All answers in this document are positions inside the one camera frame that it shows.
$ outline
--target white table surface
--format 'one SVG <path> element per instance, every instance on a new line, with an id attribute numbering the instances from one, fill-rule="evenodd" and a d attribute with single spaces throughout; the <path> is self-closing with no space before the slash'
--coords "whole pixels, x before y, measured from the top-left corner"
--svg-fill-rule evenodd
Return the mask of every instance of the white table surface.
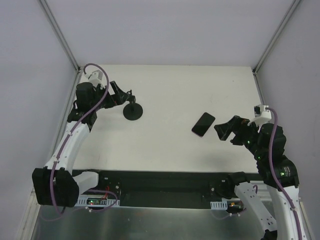
<path id="1" fill-rule="evenodd" d="M 232 145 L 233 135 L 220 141 L 213 127 L 234 115 L 254 117 L 260 99 L 250 67 L 101 66 L 123 91 L 132 89 L 143 115 L 136 121 L 125 119 L 127 103 L 98 111 L 73 169 L 257 172 L 252 154 Z M 216 120 L 198 137 L 191 129 L 204 112 Z"/>

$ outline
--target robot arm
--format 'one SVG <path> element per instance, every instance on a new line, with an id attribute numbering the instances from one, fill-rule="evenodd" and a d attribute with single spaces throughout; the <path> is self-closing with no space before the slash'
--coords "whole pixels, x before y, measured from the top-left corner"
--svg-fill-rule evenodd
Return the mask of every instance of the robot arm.
<path id="1" fill-rule="evenodd" d="M 234 197 L 234 194 L 241 199 L 248 211 L 255 216 L 255 222 L 263 240 L 300 240 L 298 229 L 301 230 L 302 239 L 306 240 L 298 199 L 298 173 L 294 163 L 283 155 L 287 139 L 280 126 L 276 128 L 273 141 L 273 169 L 277 180 L 291 199 L 294 209 L 271 174 L 268 153 L 274 125 L 266 123 L 271 119 L 271 113 L 267 107 L 264 105 L 254 107 L 255 118 L 251 121 L 235 115 L 230 121 L 215 125 L 214 129 L 222 141 L 225 141 L 231 133 L 234 133 L 235 136 L 230 142 L 233 145 L 244 145 L 253 154 L 257 161 L 258 173 L 270 193 L 277 221 L 272 219 L 271 214 L 254 194 L 244 172 L 231 173 L 225 182 L 220 183 L 215 188 L 215 191 L 218 195 L 227 199 Z"/>
<path id="2" fill-rule="evenodd" d="M 88 76 L 88 81 L 77 85 L 76 100 L 68 115 L 66 129 L 57 149 L 44 168 L 36 168 L 32 173 L 34 190 L 39 204 L 53 204 L 49 181 L 54 163 L 56 163 L 56 170 L 54 171 L 53 189 L 58 206 L 73 207 L 80 194 L 97 186 L 98 174 L 96 172 L 85 171 L 73 177 L 72 170 L 78 151 L 97 119 L 98 110 L 113 108 L 128 101 L 129 104 L 124 108 L 127 111 L 123 111 L 124 116 L 126 118 L 132 115 L 141 117 L 142 108 L 136 103 L 136 97 L 132 95 L 132 91 L 123 92 L 114 81 L 111 81 L 110 85 L 114 94 L 111 95 L 108 92 L 99 106 L 76 125 L 82 116 L 102 99 L 106 92 L 106 88 L 102 85 L 102 72 L 99 70 Z"/>

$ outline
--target black smartphone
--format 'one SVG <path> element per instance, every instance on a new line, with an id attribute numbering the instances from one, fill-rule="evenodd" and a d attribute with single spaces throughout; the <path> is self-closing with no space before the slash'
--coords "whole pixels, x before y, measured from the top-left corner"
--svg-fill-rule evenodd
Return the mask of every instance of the black smartphone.
<path id="1" fill-rule="evenodd" d="M 203 137 L 215 120 L 216 118 L 214 116 L 205 112 L 196 122 L 191 131 L 199 137 Z"/>

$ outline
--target white wall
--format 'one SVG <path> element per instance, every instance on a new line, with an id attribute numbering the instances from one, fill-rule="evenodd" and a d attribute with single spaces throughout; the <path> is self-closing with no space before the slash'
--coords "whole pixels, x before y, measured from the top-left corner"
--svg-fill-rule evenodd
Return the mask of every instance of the white wall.
<path id="1" fill-rule="evenodd" d="M 292 0 L 48 0 L 77 61 L 255 67 Z"/>
<path id="2" fill-rule="evenodd" d="M 296 164 L 301 196 L 320 239 L 320 1 L 304 0 L 258 73 L 266 103 L 279 115 L 286 155 Z"/>
<path id="3" fill-rule="evenodd" d="M 35 0 L 0 2 L 0 239 L 14 239 L 75 71 Z"/>

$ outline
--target wire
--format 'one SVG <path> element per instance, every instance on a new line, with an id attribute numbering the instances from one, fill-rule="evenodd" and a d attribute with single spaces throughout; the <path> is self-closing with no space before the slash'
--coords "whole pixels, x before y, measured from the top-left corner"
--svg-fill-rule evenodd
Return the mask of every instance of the wire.
<path id="1" fill-rule="evenodd" d="M 60 159 L 61 157 L 61 153 L 63 152 L 64 150 L 64 147 L 66 146 L 69 138 L 71 137 L 72 133 L 74 132 L 74 130 L 77 128 L 77 126 L 82 122 L 82 120 L 84 118 L 86 118 L 90 113 L 92 113 L 102 102 L 103 100 L 106 98 L 107 96 L 107 93 L 109 91 L 109 84 L 110 84 L 110 81 L 109 81 L 109 77 L 106 73 L 106 71 L 99 65 L 95 64 L 95 63 L 88 63 L 84 66 L 83 68 L 83 72 L 84 74 L 86 74 L 86 68 L 88 66 L 94 66 L 96 68 L 98 68 L 99 70 L 101 70 L 103 72 L 103 74 L 105 75 L 105 78 L 106 78 L 106 86 L 105 86 L 105 92 L 103 94 L 103 96 L 101 97 L 101 99 L 97 102 L 96 105 L 94 105 L 89 111 L 87 111 L 76 123 L 75 125 L 71 128 L 70 130 L 70 133 L 66 136 L 66 138 L 64 139 L 57 155 L 56 155 L 56 159 L 57 161 L 54 161 L 53 162 L 53 166 L 52 166 L 52 170 L 51 170 L 51 174 L 50 174 L 50 182 L 49 182 L 49 185 L 50 185 L 50 195 L 51 195 L 51 200 L 52 200 L 52 205 L 54 206 L 54 209 L 55 211 L 57 212 L 57 214 L 59 216 L 62 216 L 63 213 L 61 213 L 58 209 L 58 206 L 57 206 L 57 202 L 56 202 L 56 198 L 55 198 L 55 193 L 54 193 L 54 174 L 55 174 L 55 170 L 56 170 L 56 166 L 57 166 L 57 163 L 58 163 L 58 160 Z"/>
<path id="2" fill-rule="evenodd" d="M 295 204 L 292 201 L 292 199 L 290 198 L 289 194 L 287 193 L 287 191 L 284 189 L 284 187 L 281 185 L 281 183 L 279 182 L 279 180 L 277 179 L 276 176 L 276 172 L 274 169 L 274 164 L 273 164 L 273 160 L 272 160 L 272 148 L 273 148 L 273 144 L 274 144 L 274 140 L 275 140 L 275 135 L 276 135 L 276 130 L 277 130 L 277 126 L 278 126 L 278 114 L 276 112 L 276 110 L 274 110 L 271 107 L 266 107 L 266 110 L 270 110 L 273 113 L 274 116 L 274 124 L 273 124 L 273 129 L 272 129 L 272 133 L 271 133 L 271 137 L 270 137 L 270 142 L 269 142 L 269 150 L 268 150 L 268 156 L 269 156 L 269 166 L 270 166 L 270 171 L 271 171 L 271 175 L 273 177 L 273 180 L 275 181 L 276 185 L 278 186 L 278 188 L 283 192 L 285 198 L 287 199 L 287 201 L 290 204 L 291 209 L 293 210 L 293 215 L 295 218 L 295 224 L 296 224 L 296 230 L 298 232 L 298 239 L 302 240 L 302 231 L 301 231 L 301 225 L 300 225 L 300 221 L 299 221 L 299 216 L 297 211 L 295 210 Z"/>
<path id="3" fill-rule="evenodd" d="M 116 195 L 114 192 L 111 192 L 111 191 L 103 191 L 103 190 L 95 190 L 95 189 L 90 189 L 90 190 L 88 190 L 87 192 L 111 194 L 111 195 L 113 195 L 113 196 L 115 197 L 114 203 L 111 204 L 110 206 L 107 206 L 107 207 L 105 207 L 105 208 L 103 208 L 103 209 L 100 209 L 100 210 L 94 210 L 94 209 L 91 208 L 91 209 L 90 209 L 90 213 L 91 213 L 91 212 L 92 212 L 92 213 L 103 212 L 103 211 L 105 211 L 105 210 L 107 210 L 107 209 L 112 208 L 114 205 L 117 204 L 118 197 L 117 197 L 117 195 Z M 87 207 L 77 207 L 77 208 L 74 208 L 72 211 L 70 211 L 70 212 L 68 212 L 68 213 L 66 213 L 66 214 L 63 215 L 63 213 L 64 213 L 65 210 L 66 210 L 66 207 L 63 207 L 63 209 L 62 209 L 61 212 L 58 211 L 59 213 L 61 213 L 60 216 L 58 216 L 58 217 L 56 217 L 56 218 L 53 218 L 53 219 L 48 219 L 48 218 L 45 218 L 45 217 L 42 215 L 43 209 L 40 208 L 40 210 L 39 210 L 39 217 L 40 217 L 41 220 L 43 220 L 43 221 L 45 221 L 45 222 L 54 222 L 54 221 L 57 221 L 57 220 L 60 220 L 60 219 L 62 219 L 62 218 L 64 218 L 64 217 L 66 217 L 66 216 L 68 216 L 68 215 L 71 215 L 72 213 L 74 213 L 74 212 L 76 212 L 76 211 L 82 210 L 82 209 L 87 209 Z M 41 237 L 41 224 L 40 224 L 40 222 L 38 222 L 37 236 L 38 236 L 38 237 L 37 237 L 37 240 L 39 240 L 40 237 Z"/>
<path id="4" fill-rule="evenodd" d="M 258 194 L 258 185 L 253 185 L 253 188 L 255 189 L 255 194 Z"/>
<path id="5" fill-rule="evenodd" d="M 242 211 L 240 211 L 240 212 L 238 212 L 238 213 L 234 213 L 234 214 L 229 213 L 228 215 L 225 215 L 225 216 L 222 216 L 222 217 L 217 217 L 217 216 L 215 216 L 214 213 L 213 213 L 213 211 L 214 211 L 214 210 L 211 210 L 211 211 L 210 211 L 212 217 L 214 217 L 214 218 L 217 219 L 217 220 L 224 220 L 224 219 L 227 219 L 227 218 L 229 218 L 229 217 L 235 217 L 235 216 L 239 216 L 239 217 L 240 217 L 240 214 L 242 214 L 242 213 L 244 213 L 245 211 L 247 211 L 247 209 L 244 208 Z"/>
<path id="6" fill-rule="evenodd" d="M 106 206 L 106 207 L 104 207 L 103 209 L 99 209 L 99 210 L 90 209 L 90 211 L 91 211 L 92 213 L 104 212 L 104 211 L 112 208 L 114 205 L 117 204 L 118 197 L 117 197 L 117 195 L 116 195 L 114 192 L 112 192 L 112 191 L 89 189 L 87 192 L 92 192 L 92 193 L 107 193 L 107 194 L 111 194 L 111 195 L 113 195 L 113 196 L 115 197 L 114 203 L 112 203 L 110 206 Z M 54 221 L 57 221 L 57 220 L 59 220 L 59 219 L 62 219 L 62 218 L 64 218 L 64 217 L 66 217 L 66 216 L 69 216 L 70 214 L 72 214 L 72 213 L 74 213 L 74 212 L 76 212 L 76 211 L 78 211 L 78 210 L 86 209 L 86 208 L 87 208 L 86 206 L 84 206 L 84 207 L 77 207 L 77 208 L 74 208 L 72 211 L 69 211 L 68 213 L 63 214 L 63 213 L 65 212 L 65 210 L 66 210 L 66 208 L 64 207 L 63 210 L 62 210 L 62 212 L 61 212 L 61 215 L 59 215 L 59 216 L 56 217 L 56 218 L 52 218 L 52 219 L 48 219 L 48 218 L 43 217 L 43 215 L 42 215 L 42 208 L 41 208 L 41 209 L 40 209 L 39 216 L 40 216 L 40 218 L 41 218 L 43 221 L 45 221 L 45 222 L 54 222 Z"/>
<path id="7" fill-rule="evenodd" d="M 106 192 L 105 195 L 101 198 L 101 200 L 105 200 L 106 198 L 108 197 L 108 193 Z"/>

